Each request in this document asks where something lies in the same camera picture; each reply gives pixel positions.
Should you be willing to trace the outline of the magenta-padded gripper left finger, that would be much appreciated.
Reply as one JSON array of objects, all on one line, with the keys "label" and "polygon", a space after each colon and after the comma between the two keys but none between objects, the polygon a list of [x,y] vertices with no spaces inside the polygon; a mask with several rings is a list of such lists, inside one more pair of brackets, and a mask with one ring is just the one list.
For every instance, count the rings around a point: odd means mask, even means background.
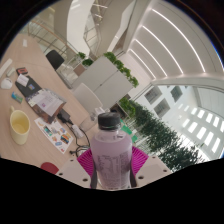
[{"label": "magenta-padded gripper left finger", "polygon": [[78,158],[70,158],[56,175],[81,187],[95,189],[97,187],[97,173],[91,150],[88,149]]}]

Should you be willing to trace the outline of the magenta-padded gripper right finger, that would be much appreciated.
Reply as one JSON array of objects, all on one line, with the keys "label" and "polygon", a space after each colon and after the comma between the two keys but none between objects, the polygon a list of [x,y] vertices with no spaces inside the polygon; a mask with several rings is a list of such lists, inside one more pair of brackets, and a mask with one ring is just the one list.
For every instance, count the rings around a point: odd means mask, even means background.
[{"label": "magenta-padded gripper right finger", "polygon": [[130,173],[132,188],[143,187],[170,174],[170,169],[156,155],[148,156],[137,147],[132,147]]}]

